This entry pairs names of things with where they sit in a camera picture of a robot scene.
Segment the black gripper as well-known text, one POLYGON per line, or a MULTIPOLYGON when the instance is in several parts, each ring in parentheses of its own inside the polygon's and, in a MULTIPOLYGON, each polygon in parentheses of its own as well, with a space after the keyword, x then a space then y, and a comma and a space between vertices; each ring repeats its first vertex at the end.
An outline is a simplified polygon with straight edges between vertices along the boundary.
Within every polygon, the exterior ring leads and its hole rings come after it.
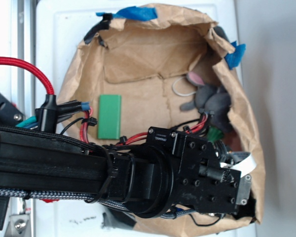
POLYGON ((165 128, 150 127, 147 145, 161 154, 169 177, 167 207, 180 204, 199 213, 237 213, 250 199, 249 175, 224 164, 228 153, 222 141, 165 128))

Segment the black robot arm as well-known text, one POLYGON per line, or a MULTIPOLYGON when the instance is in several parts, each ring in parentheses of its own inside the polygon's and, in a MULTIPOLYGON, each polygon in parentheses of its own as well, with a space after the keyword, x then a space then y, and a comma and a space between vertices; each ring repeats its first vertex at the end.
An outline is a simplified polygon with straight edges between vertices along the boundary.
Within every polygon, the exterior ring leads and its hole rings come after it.
POLYGON ((151 127, 139 145, 99 146, 0 126, 0 196, 81 199, 141 218, 188 211, 236 215, 249 202, 251 178, 221 141, 151 127))

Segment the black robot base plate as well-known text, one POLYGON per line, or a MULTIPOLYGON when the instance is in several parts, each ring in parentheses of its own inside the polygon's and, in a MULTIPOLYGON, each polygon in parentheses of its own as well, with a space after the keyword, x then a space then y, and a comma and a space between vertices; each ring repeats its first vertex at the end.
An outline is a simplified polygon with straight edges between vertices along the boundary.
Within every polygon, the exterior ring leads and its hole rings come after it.
POLYGON ((0 124, 16 126, 24 118, 24 114, 0 93, 0 124))

